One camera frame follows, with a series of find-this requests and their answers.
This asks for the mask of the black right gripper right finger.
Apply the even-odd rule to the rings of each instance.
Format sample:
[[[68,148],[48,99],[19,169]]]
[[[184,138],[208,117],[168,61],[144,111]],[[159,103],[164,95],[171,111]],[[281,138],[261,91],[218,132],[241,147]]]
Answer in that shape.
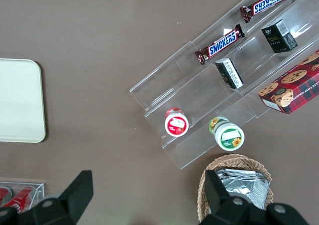
[[[248,225],[250,203],[244,198],[230,196],[213,170],[205,172],[205,195],[211,213],[201,225]]]

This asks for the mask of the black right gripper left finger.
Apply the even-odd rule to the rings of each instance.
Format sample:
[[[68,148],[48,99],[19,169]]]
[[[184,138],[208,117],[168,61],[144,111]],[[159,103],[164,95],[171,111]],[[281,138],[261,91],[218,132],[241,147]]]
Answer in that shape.
[[[48,198],[33,208],[36,225],[75,225],[93,197],[91,170],[81,171],[58,198]]]

